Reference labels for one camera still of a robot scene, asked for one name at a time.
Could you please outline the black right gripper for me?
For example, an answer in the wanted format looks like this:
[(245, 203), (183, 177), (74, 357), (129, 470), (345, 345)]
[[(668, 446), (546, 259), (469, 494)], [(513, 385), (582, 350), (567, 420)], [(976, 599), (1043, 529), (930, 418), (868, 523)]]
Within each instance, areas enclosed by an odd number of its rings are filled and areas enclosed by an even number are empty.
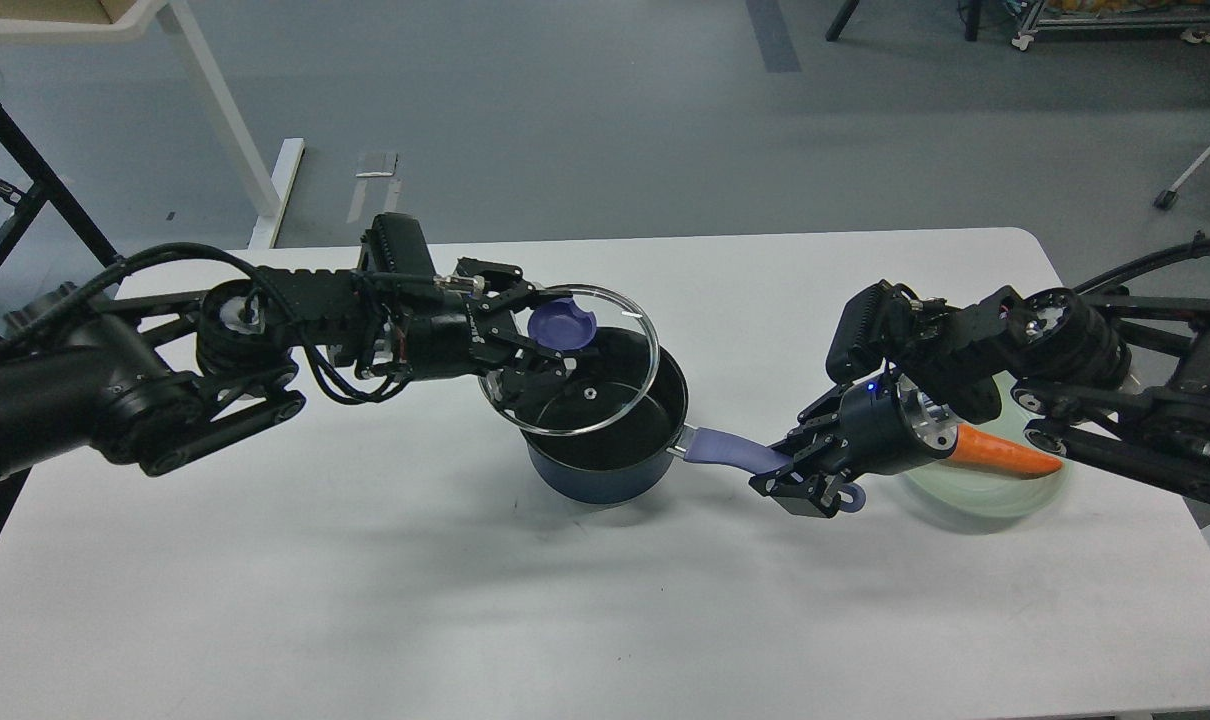
[(839, 398), (819, 398), (797, 416), (796, 427), (774, 442), (771, 457), (756, 457), (748, 486), (793, 515), (834, 518), (849, 512), (849, 486), (822, 473), (893, 477), (953, 455), (960, 419), (906, 375), (878, 375), (852, 384)]

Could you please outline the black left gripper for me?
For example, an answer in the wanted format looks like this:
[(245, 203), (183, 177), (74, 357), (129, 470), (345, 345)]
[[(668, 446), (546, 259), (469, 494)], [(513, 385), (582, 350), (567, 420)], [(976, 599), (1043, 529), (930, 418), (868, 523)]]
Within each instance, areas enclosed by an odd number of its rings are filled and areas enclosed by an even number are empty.
[(485, 365), (476, 349), (499, 356), (483, 374), (483, 397), (499, 411), (544, 407), (572, 378), (564, 352), (540, 345), (517, 332), (514, 315), (535, 310), (569, 290), (528, 281), (523, 269), (477, 258), (459, 258), (454, 275), (473, 281), (460, 296), (399, 296), (396, 328), (401, 332), (398, 381), (482, 375)]

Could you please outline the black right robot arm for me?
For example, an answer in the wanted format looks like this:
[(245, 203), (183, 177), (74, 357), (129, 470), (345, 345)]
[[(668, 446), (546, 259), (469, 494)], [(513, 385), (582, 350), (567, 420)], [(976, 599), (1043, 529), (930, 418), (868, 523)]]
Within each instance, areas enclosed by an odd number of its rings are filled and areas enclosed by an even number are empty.
[(1210, 299), (1133, 296), (1127, 281), (1210, 258), (1210, 237), (1073, 288), (1012, 287), (957, 307), (878, 281), (846, 304), (832, 388), (797, 416), (750, 486), (794, 515), (857, 512), (858, 478), (960, 455), (960, 424), (1001, 415), (995, 378), (1033, 414), (1036, 450), (1210, 505)]

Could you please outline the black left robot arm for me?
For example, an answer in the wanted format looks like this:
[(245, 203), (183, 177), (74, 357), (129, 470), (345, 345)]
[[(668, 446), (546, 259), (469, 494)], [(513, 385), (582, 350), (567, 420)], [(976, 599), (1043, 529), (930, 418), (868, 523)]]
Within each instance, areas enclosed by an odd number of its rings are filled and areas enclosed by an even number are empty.
[(305, 405), (295, 352), (344, 407), (474, 375), (495, 379), (500, 410), (517, 409), (567, 382), (565, 352), (515, 324), (561, 299), (513, 265), (463, 258), (437, 272), (417, 219), (390, 211), (353, 269), (160, 244), (10, 315), (0, 480), (81, 447), (159, 477), (286, 424)]

